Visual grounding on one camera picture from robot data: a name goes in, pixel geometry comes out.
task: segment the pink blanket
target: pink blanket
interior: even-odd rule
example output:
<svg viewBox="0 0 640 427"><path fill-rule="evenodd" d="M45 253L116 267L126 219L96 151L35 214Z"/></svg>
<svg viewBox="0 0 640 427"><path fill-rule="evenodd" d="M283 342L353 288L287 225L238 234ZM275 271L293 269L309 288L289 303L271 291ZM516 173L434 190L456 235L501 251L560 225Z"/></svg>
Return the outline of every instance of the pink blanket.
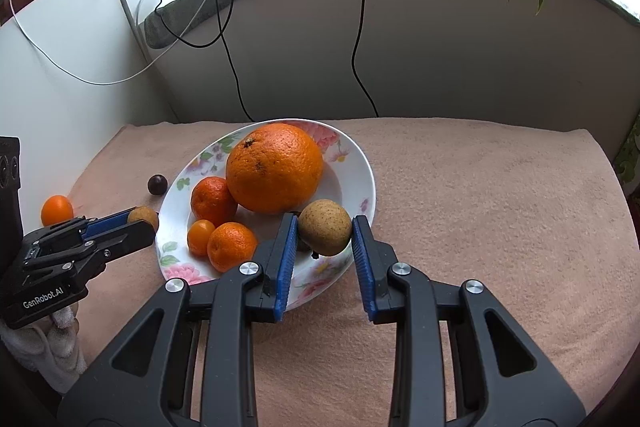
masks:
<svg viewBox="0 0 640 427"><path fill-rule="evenodd" d="M591 410L640 339L638 242L593 138L444 119L333 124L356 140L374 170L375 236L434 280L483 281ZM159 210L161 198L146 191L149 176L160 172L171 182L237 127L124 128L73 188L78 214L139 204ZM162 282L153 248L110 263L90 282L78 315L88 362ZM386 425L394 335L393 326L367 322L353 267L283 323L257 325L260 424ZM450 373L446 380L451 417Z"/></svg>

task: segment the towel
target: towel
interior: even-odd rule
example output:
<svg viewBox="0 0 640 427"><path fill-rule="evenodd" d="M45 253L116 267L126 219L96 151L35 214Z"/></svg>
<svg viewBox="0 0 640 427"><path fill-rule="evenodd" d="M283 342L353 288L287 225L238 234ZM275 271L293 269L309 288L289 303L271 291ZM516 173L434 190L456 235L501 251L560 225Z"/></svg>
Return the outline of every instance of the towel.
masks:
<svg viewBox="0 0 640 427"><path fill-rule="evenodd" d="M65 394L86 370L78 341L78 304L62 308L23 328L0 320L0 339L23 367L37 371L52 389Z"/></svg>

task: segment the tangerine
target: tangerine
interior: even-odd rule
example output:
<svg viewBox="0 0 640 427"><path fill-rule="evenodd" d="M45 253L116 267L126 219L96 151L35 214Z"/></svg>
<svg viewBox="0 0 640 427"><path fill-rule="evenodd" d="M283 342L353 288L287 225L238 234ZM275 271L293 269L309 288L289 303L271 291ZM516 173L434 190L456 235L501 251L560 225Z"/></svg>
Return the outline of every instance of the tangerine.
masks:
<svg viewBox="0 0 640 427"><path fill-rule="evenodd" d="M40 211L40 220L45 227L68 221L74 217L71 201L65 196L52 196L44 202Z"/></svg>
<svg viewBox="0 0 640 427"><path fill-rule="evenodd" d="M226 182L244 208L279 214L313 196L323 167L322 152L306 132L276 122L236 144L226 160Z"/></svg>
<svg viewBox="0 0 640 427"><path fill-rule="evenodd" d="M229 192L224 178L208 176L193 187L191 210L197 219L206 219L219 227L233 219L238 204Z"/></svg>
<svg viewBox="0 0 640 427"><path fill-rule="evenodd" d="M207 256L207 243L209 243L209 237L216 229L216 226L206 219L199 219L187 232L187 245L189 251L196 257Z"/></svg>
<svg viewBox="0 0 640 427"><path fill-rule="evenodd" d="M258 240L254 232L240 223L225 223L217 227L209 237L207 254L213 268L219 272L250 261Z"/></svg>

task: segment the white bowl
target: white bowl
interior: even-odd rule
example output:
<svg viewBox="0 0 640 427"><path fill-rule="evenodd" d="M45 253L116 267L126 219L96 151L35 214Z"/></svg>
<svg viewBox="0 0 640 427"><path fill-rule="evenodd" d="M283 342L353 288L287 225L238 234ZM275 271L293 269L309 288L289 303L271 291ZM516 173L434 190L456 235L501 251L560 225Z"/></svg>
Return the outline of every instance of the white bowl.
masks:
<svg viewBox="0 0 640 427"><path fill-rule="evenodd" d="M324 171L318 190L310 201L333 200L341 204L351 218L364 215L369 223L373 222L376 184L369 161L356 142L342 131L312 120L254 123L213 142L182 170L167 191L160 209L160 228L156 234L158 263L165 279L181 277L189 284L197 284L220 277L221 274L207 259L194 257L187 247L187 231L196 220L191 212L191 190L207 176L224 177L226 158L231 149L251 131L276 121L300 127L322 151ZM239 206L234 220L253 230L261 242L275 237L280 216L255 214ZM340 278L352 262L351 244L333 257L313 259L309 253L297 254L287 310L320 295Z"/></svg>

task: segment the orange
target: orange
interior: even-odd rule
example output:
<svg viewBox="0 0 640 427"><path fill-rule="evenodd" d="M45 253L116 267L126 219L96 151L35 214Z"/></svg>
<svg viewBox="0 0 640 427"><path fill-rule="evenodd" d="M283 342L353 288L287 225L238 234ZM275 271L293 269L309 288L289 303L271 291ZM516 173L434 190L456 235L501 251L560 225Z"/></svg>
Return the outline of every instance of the orange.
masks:
<svg viewBox="0 0 640 427"><path fill-rule="evenodd" d="M254 232L240 223L225 223L217 227L209 237L207 254L213 268L225 272L254 256L258 240Z"/></svg>
<svg viewBox="0 0 640 427"><path fill-rule="evenodd" d="M45 227L62 223L73 217L74 208L71 201L60 195L50 197L44 202L40 211L40 220Z"/></svg>
<svg viewBox="0 0 640 427"><path fill-rule="evenodd" d="M238 204L229 192L224 178L209 176L193 187L191 210L196 218L206 219L219 227L233 219Z"/></svg>
<svg viewBox="0 0 640 427"><path fill-rule="evenodd" d="M279 214L313 196L323 165L320 148L302 129L270 123L233 148L226 160L226 182L244 208Z"/></svg>
<svg viewBox="0 0 640 427"><path fill-rule="evenodd" d="M215 229L215 225L206 219L199 219L193 223L189 232L187 232L187 245L189 247L189 251L196 257L206 257L207 243Z"/></svg>

